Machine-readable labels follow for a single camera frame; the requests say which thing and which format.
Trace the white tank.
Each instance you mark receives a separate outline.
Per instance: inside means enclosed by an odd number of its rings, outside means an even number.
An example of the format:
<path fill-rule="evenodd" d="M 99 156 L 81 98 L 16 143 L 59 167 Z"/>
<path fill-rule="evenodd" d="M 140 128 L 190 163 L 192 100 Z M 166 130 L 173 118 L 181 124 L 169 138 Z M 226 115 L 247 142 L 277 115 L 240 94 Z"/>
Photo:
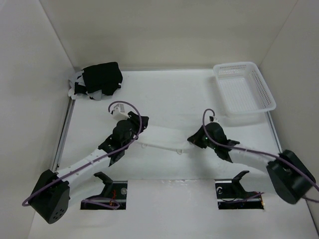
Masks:
<path fill-rule="evenodd" d="M 183 154 L 194 148 L 187 139 L 188 136 L 184 130 L 149 125 L 139 134 L 137 143 L 142 147 L 155 147 Z"/>
<path fill-rule="evenodd" d="M 84 82 L 83 73 L 83 70 L 78 71 L 68 79 L 70 85 L 68 96 L 72 100 L 75 100 L 78 96 L 86 95 L 92 100 L 100 101 L 102 99 L 102 91 L 98 90 L 93 93 L 88 93 Z"/>

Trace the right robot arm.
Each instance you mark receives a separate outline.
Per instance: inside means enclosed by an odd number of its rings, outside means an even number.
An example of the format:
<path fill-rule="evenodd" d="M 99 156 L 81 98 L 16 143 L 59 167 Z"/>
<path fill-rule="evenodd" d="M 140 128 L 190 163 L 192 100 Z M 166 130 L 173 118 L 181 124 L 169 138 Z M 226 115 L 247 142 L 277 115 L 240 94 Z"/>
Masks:
<path fill-rule="evenodd" d="M 211 148 L 221 160 L 263 172 L 262 176 L 249 179 L 250 172 L 243 170 L 232 178 L 229 185 L 238 201 L 271 193 L 294 205 L 305 198 L 311 188 L 319 187 L 314 176 L 291 150 L 273 154 L 244 147 L 239 141 L 228 139 L 217 122 L 202 125 L 187 141 L 201 149 Z"/>

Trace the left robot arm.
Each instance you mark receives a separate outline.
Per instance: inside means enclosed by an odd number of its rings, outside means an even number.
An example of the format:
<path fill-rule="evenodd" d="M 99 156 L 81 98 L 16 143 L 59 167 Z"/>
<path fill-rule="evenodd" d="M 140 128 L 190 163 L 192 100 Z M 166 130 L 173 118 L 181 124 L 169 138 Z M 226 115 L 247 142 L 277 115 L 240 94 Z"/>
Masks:
<path fill-rule="evenodd" d="M 129 112 L 128 118 L 118 121 L 112 134 L 89 156 L 63 170 L 42 172 L 22 205 L 31 206 L 48 224 L 55 223 L 68 209 L 71 190 L 118 162 L 148 127 L 148 122 L 148 116 Z"/>

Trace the white tank top in pile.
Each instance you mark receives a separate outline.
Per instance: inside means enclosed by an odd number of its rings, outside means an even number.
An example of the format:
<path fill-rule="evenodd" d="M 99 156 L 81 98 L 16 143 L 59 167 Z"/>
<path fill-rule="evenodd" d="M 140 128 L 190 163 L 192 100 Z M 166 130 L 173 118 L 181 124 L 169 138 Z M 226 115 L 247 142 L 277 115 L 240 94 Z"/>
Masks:
<path fill-rule="evenodd" d="M 70 85 L 68 96 L 72 100 L 75 100 L 78 96 L 86 95 L 92 100 L 100 101 L 102 99 L 102 91 L 98 90 L 93 93 L 88 93 L 84 82 L 83 73 L 83 70 L 78 71 L 68 79 Z"/>

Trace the white plastic basket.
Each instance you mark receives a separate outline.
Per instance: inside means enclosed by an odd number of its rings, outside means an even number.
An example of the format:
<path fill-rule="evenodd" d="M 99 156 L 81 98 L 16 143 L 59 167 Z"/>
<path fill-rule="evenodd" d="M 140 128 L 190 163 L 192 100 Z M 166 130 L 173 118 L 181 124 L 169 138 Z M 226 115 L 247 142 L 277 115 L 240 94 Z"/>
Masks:
<path fill-rule="evenodd" d="M 276 108 L 274 97 L 255 63 L 218 64 L 213 72 L 228 116 L 266 113 Z"/>

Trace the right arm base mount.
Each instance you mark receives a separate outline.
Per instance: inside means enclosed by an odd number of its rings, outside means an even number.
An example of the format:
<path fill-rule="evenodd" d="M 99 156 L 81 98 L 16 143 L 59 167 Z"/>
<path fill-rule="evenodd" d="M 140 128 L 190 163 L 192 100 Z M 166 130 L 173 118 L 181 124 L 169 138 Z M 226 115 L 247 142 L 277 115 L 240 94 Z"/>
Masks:
<path fill-rule="evenodd" d="M 245 170 L 232 179 L 217 179 L 215 181 L 219 210 L 264 209 L 262 193 L 256 191 L 248 192 L 241 185 L 240 181 L 248 173 L 249 171 Z"/>

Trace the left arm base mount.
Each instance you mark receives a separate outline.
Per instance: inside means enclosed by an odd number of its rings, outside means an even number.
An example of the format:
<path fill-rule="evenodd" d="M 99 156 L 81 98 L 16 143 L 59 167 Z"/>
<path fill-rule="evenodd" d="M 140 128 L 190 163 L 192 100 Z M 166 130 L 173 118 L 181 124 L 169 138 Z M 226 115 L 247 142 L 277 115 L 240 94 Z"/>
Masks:
<path fill-rule="evenodd" d="M 94 174 L 102 189 L 81 202 L 81 210 L 125 210 L 127 206 L 128 181 L 114 181 L 103 172 Z"/>

